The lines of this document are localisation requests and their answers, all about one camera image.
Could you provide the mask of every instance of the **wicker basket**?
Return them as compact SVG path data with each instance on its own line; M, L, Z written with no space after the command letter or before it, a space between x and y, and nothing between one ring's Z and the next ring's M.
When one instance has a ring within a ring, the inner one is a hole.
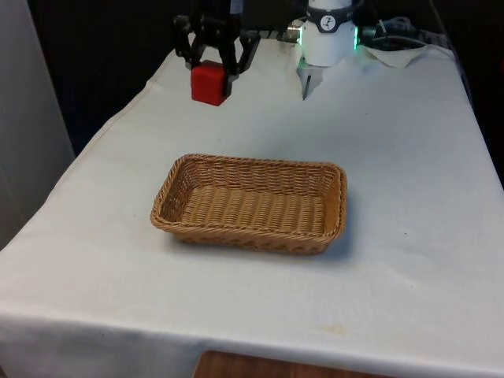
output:
M337 165L190 154L173 165L150 219L185 242L319 254L343 232L346 202Z

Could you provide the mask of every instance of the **white tablecloth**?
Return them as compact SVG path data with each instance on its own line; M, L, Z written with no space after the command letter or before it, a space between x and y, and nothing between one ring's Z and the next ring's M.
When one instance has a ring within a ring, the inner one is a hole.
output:
M504 195L454 63L356 54L303 102L292 54L261 42L219 108L170 55L95 136L0 253L9 378L189 377L209 349L504 376ZM177 242L149 214L185 153L341 165L344 236L312 258Z

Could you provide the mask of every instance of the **cable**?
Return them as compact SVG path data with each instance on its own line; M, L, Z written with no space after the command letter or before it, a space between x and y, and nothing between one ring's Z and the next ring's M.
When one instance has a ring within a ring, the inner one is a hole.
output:
M469 102L471 103L471 106L474 107L473 106L473 93L471 92L471 87L469 86L469 81L467 79L467 75L465 74L464 67L462 67L457 50L455 49L454 44L451 42L451 39L448 36L447 29L444 26L443 20L441 19L441 16L439 15L438 9L434 5L434 2L432 0L428 0L428 4L430 5L432 12L434 13L435 20L437 21L439 27L441 28L441 31L443 32L443 34L447 38L448 46L450 46L450 50L454 53L455 61L457 62L458 73L460 74L460 76L462 78L462 83L464 84L465 92L467 92L467 97L469 98Z
M425 43L425 42L422 42L422 41L419 41L418 39L413 39L413 38L408 38L408 37L403 37L401 35L389 35L388 38L387 37L379 37L379 38L374 38L373 39L373 42L378 42L378 41L384 41L386 39L397 39L398 41L407 41L407 42L413 42L413 43L418 43L419 45L422 45L422 46L426 46L426 47L429 47L433 50L438 50L440 53L443 53L445 54L447 57L449 57L452 61L454 61L455 63L457 63L457 61L455 60L455 57L453 55L453 52L452 54L449 52L449 51L446 51L445 49L443 49L442 47L439 47L437 45L431 45L429 43Z
M376 17L376 19L378 20L378 24L380 25L381 30L385 35L385 38L388 38L387 37L388 36L387 29L385 28L384 22L381 19L380 15L378 14L378 11L376 10L374 0L369 0L368 4L371 6L371 11L374 14L374 16Z

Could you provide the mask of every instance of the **green light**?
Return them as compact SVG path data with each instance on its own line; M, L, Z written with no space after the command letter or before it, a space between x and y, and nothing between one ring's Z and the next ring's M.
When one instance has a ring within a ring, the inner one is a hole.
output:
M357 49L357 44L358 44L358 41L359 41L359 28L356 26L355 27L355 35L354 35L354 50Z

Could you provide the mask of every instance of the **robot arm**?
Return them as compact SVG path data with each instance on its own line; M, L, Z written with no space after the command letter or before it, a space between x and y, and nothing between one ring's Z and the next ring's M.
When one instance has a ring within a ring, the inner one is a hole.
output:
M173 21L175 51L183 57L186 66L193 72L202 65L201 58L207 46L218 49L223 70L223 98L231 94L232 81L244 73L254 59L260 36L257 32L241 28L243 0L192 0L190 16L177 16ZM189 43L189 34L195 38ZM243 47L241 58L237 61L235 41Z

